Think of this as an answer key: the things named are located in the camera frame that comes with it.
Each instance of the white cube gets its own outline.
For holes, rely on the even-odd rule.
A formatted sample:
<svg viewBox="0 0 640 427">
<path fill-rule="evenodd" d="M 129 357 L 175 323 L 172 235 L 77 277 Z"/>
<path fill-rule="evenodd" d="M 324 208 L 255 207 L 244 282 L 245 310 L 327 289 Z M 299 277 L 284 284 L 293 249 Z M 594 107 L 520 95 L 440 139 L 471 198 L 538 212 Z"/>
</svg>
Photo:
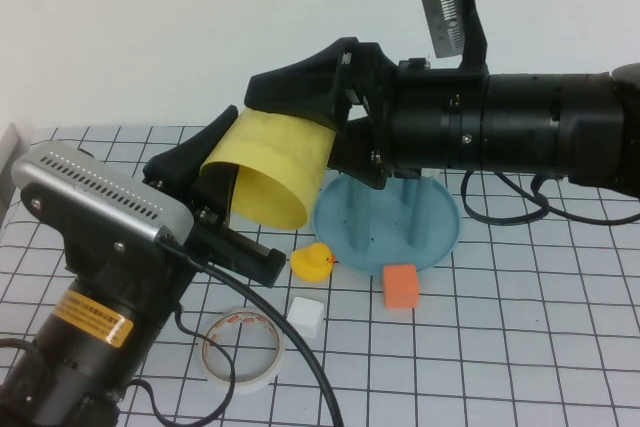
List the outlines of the white cube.
<svg viewBox="0 0 640 427">
<path fill-rule="evenodd" d="M 322 302 L 295 297 L 289 308 L 287 320 L 302 337 L 315 339 L 318 337 L 323 315 L 324 304 Z"/>
</svg>

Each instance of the rubber duck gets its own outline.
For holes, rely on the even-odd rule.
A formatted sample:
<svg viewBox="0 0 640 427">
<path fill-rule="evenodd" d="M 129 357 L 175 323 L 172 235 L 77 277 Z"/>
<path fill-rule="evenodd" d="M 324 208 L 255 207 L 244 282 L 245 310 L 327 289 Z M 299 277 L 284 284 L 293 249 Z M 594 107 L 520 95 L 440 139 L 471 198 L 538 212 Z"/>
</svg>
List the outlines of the rubber duck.
<svg viewBox="0 0 640 427">
<path fill-rule="evenodd" d="M 316 242 L 308 247 L 294 250 L 291 254 L 291 270 L 302 280 L 320 282 L 333 270 L 335 256 L 327 244 Z"/>
</svg>

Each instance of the orange block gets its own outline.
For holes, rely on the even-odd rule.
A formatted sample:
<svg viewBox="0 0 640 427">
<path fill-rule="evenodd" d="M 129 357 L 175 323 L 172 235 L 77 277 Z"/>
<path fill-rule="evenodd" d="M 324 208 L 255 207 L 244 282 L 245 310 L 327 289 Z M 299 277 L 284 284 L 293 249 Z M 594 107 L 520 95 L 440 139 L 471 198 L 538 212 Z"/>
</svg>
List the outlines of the orange block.
<svg viewBox="0 0 640 427">
<path fill-rule="evenodd" d="M 382 273 L 384 306 L 387 309 L 414 309 L 420 301 L 420 282 L 413 264 L 385 265 Z"/>
</svg>

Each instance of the blue stand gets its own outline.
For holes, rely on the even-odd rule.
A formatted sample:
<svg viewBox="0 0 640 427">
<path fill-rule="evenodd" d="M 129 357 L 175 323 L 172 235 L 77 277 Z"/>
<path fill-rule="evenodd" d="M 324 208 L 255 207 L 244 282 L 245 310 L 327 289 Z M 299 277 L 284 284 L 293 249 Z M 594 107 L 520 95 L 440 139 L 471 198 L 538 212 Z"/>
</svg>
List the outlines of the blue stand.
<svg viewBox="0 0 640 427">
<path fill-rule="evenodd" d="M 313 228 L 341 264 L 381 276 L 385 265 L 423 270 L 449 254 L 458 241 L 460 214 L 432 177 L 389 179 L 384 190 L 373 190 L 341 175 L 320 193 Z"/>
</svg>

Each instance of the yellow cup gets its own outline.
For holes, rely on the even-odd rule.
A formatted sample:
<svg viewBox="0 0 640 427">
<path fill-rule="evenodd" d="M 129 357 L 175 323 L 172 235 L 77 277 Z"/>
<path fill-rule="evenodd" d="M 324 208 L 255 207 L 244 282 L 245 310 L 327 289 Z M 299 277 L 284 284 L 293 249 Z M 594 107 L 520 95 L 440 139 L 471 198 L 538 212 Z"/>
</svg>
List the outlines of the yellow cup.
<svg viewBox="0 0 640 427">
<path fill-rule="evenodd" d="M 260 224 L 297 229 L 311 218 L 334 138 L 310 120 L 245 109 L 202 167 L 237 164 L 231 209 Z"/>
</svg>

